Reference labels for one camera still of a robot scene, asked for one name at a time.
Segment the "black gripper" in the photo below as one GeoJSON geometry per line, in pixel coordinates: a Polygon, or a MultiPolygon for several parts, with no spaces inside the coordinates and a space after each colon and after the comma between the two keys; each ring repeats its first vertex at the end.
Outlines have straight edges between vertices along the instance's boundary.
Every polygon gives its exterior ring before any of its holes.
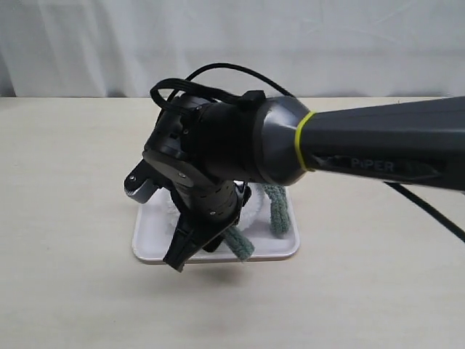
{"type": "Polygon", "coordinates": [[[196,253],[218,249],[223,232],[237,223],[251,197],[248,183],[229,180],[205,188],[176,184],[168,191],[179,218],[163,262],[178,272],[196,253]]]}

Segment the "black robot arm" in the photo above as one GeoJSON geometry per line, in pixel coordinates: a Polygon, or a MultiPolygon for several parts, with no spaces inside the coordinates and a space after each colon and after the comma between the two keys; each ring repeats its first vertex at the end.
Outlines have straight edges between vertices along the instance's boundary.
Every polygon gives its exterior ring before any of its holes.
{"type": "Polygon", "coordinates": [[[462,97],[313,112],[294,97],[260,91],[151,96],[161,115],[143,148],[143,180],[168,189],[180,210],[163,259],[175,270],[218,247],[249,183],[284,187],[312,171],[381,180],[464,237],[408,190],[464,189],[462,97]]]}

